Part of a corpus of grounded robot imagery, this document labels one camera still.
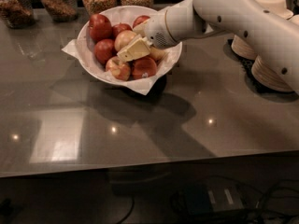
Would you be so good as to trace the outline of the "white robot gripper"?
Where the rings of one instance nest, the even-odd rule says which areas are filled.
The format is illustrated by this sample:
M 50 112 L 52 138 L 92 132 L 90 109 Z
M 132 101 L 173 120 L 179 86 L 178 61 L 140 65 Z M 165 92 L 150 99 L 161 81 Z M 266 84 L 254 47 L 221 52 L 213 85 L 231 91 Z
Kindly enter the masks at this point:
M 159 10 L 148 20 L 138 22 L 134 26 L 133 31 L 137 36 L 117 53 L 123 62 L 131 62 L 149 55 L 151 44 L 157 49 L 168 49 L 178 44 L 167 28 L 167 10 L 168 7 Z

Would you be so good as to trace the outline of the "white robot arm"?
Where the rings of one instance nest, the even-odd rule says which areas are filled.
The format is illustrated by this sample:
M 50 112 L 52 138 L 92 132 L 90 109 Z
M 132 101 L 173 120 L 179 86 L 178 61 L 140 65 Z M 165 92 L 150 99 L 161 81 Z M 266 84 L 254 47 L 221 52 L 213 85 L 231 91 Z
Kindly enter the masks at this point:
M 118 52 L 129 62 L 189 38 L 223 31 L 247 42 L 294 91 L 299 90 L 299 27 L 259 5 L 256 0 L 183 0 L 150 16 L 145 36 Z

